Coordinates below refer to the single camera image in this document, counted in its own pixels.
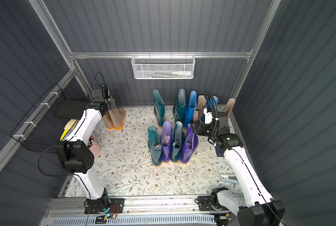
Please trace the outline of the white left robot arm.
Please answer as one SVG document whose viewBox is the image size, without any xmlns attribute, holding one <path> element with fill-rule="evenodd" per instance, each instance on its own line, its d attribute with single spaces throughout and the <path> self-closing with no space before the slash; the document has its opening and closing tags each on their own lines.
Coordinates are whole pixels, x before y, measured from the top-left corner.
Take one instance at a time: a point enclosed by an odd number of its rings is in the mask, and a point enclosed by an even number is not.
<svg viewBox="0 0 336 226">
<path fill-rule="evenodd" d="M 85 214 L 107 213 L 111 203 L 106 189 L 93 170 L 94 154 L 88 148 L 89 138 L 108 110 L 115 108 L 106 85 L 94 89 L 93 101 L 86 105 L 82 117 L 71 134 L 55 146 L 62 168 L 74 176 L 86 193 Z"/>
</svg>

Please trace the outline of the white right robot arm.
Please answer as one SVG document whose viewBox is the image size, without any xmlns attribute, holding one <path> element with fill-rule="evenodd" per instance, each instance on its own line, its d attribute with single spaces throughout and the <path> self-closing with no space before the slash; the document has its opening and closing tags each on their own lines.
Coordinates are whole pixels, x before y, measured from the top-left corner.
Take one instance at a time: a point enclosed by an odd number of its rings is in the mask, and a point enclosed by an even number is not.
<svg viewBox="0 0 336 226">
<path fill-rule="evenodd" d="M 230 132 L 228 116 L 224 112 L 207 112 L 193 124 L 196 135 L 205 136 L 228 161 L 243 192 L 239 198 L 231 191 L 218 188 L 212 191 L 214 207 L 225 207 L 242 226 L 282 226 L 285 207 L 264 187 L 249 162 L 246 150 L 237 134 Z"/>
</svg>

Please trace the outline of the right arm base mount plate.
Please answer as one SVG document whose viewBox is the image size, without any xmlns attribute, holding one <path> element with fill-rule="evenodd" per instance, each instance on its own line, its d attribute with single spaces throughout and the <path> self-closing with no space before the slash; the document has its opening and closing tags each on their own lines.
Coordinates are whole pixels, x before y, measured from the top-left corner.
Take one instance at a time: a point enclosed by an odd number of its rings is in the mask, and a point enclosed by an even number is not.
<svg viewBox="0 0 336 226">
<path fill-rule="evenodd" d="M 200 211 L 228 211 L 227 208 L 213 202 L 209 195 L 198 196 L 194 201 L 198 204 Z"/>
</svg>

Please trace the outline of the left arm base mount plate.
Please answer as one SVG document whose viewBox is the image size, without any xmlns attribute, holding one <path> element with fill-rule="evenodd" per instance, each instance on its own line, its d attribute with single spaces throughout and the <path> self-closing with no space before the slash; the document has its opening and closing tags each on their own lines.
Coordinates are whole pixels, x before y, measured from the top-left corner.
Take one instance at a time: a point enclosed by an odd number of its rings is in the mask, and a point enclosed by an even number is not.
<svg viewBox="0 0 336 226">
<path fill-rule="evenodd" d="M 123 212 L 124 203 L 123 198 L 113 198 L 108 201 L 86 199 L 84 214 L 103 214 L 105 211 L 108 214 L 120 214 Z"/>
</svg>

